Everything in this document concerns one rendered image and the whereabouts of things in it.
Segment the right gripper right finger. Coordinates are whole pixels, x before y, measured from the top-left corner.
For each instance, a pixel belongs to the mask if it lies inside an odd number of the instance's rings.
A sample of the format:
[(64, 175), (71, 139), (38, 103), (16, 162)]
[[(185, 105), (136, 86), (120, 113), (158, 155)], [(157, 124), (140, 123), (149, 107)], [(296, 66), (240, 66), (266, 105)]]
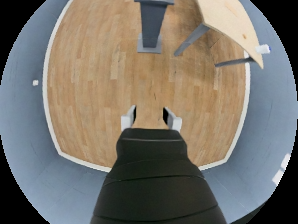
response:
[(162, 112), (162, 119), (164, 119), (165, 124), (168, 125), (169, 129), (177, 129), (180, 132), (182, 119), (174, 115), (168, 107), (164, 107), (164, 112)]

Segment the white plastic bottle with blue cap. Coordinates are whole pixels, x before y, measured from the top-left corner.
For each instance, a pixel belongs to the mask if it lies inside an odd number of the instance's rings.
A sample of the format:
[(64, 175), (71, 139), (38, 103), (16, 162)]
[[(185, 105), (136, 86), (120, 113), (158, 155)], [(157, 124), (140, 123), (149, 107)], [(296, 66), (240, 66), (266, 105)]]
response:
[(255, 52), (257, 53), (269, 53), (271, 51), (270, 47), (267, 45), (261, 45), (261, 47), (255, 47)]

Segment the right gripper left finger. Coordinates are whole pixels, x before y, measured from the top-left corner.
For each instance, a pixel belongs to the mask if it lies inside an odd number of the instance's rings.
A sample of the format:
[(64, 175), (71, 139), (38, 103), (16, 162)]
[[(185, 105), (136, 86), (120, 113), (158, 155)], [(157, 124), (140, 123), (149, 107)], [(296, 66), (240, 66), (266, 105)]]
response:
[(136, 108), (137, 105), (132, 105), (129, 112), (121, 116), (121, 131), (125, 128), (132, 128), (134, 121), (136, 121)]

